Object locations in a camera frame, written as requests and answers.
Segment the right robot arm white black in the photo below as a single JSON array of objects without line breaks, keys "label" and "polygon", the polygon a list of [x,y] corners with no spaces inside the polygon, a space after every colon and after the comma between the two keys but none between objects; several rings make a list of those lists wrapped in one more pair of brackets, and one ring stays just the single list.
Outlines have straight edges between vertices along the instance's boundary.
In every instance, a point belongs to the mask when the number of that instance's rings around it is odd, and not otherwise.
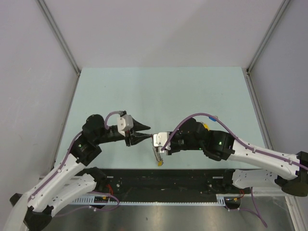
[{"label": "right robot arm white black", "polygon": [[284,193],[306,197],[308,194],[308,154],[281,153],[261,148],[236,137],[230,130],[209,130],[202,122],[189,118],[182,121],[163,143],[168,154],[201,150],[208,158],[230,160],[256,166],[257,170],[236,169],[222,181],[222,188],[233,193],[238,188],[277,185]]}]

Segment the keyring with chain and tags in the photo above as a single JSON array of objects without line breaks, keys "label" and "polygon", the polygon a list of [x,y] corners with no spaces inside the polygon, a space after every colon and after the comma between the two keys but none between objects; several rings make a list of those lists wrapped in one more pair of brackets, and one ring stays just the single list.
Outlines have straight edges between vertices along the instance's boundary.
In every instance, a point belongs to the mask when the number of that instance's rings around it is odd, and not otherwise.
[{"label": "keyring with chain and tags", "polygon": [[153,152],[157,161],[157,165],[161,167],[163,165],[163,159],[161,157],[161,148],[162,146],[157,141],[157,134],[152,136]]}]

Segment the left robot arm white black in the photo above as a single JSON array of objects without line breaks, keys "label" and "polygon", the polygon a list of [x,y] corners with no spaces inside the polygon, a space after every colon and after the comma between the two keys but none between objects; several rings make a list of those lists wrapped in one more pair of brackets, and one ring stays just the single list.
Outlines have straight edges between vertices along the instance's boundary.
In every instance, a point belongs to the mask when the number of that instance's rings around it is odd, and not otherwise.
[{"label": "left robot arm white black", "polygon": [[[124,141],[133,146],[151,137],[144,131],[150,127],[136,121],[126,111],[117,111],[117,124],[108,126],[107,118],[95,114],[87,118],[81,132],[72,140],[67,153],[31,190],[10,198],[13,206],[4,226],[5,231],[43,230],[65,206],[80,196],[106,188],[106,175],[96,167],[86,167],[102,152],[100,144]],[[86,170],[77,182],[73,176]]]}]

